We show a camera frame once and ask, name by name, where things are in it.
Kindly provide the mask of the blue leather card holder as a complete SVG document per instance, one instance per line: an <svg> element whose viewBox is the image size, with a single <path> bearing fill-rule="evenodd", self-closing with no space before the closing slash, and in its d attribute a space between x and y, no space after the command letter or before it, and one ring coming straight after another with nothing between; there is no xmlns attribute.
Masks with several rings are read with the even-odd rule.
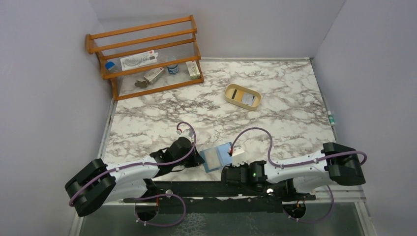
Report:
<svg viewBox="0 0 417 236"><path fill-rule="evenodd" d="M204 160L203 167L206 173L232 164L232 156L229 154L231 145L232 143L228 142L199 152L199 155Z"/></svg>

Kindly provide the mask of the white card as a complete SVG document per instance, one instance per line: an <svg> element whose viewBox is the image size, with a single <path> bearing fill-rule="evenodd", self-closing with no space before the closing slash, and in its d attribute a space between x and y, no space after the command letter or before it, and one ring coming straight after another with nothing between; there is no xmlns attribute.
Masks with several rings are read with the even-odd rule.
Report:
<svg viewBox="0 0 417 236"><path fill-rule="evenodd" d="M253 94L244 93L242 103L247 106L253 106L255 99L256 96L254 96Z"/></svg>

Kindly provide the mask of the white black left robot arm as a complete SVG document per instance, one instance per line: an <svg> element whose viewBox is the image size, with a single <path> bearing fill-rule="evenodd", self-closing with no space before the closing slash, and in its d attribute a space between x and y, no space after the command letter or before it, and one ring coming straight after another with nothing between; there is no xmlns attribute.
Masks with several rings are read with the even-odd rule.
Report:
<svg viewBox="0 0 417 236"><path fill-rule="evenodd" d="M127 198L140 198L152 186L154 177L169 174L177 166L185 168L204 164L195 144L179 137L169 147L152 152L138 161L107 165L94 159L64 186L77 214L87 216L104 203Z"/></svg>

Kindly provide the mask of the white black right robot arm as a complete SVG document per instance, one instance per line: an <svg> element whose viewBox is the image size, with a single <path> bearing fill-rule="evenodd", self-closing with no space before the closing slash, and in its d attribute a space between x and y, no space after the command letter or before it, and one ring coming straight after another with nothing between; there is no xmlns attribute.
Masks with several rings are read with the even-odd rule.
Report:
<svg viewBox="0 0 417 236"><path fill-rule="evenodd" d="M361 166L366 160L364 152L337 143L325 143L322 150L302 157L227 166L222 170L221 182L254 191L283 182L290 191L307 194L333 182L342 186L365 184Z"/></svg>

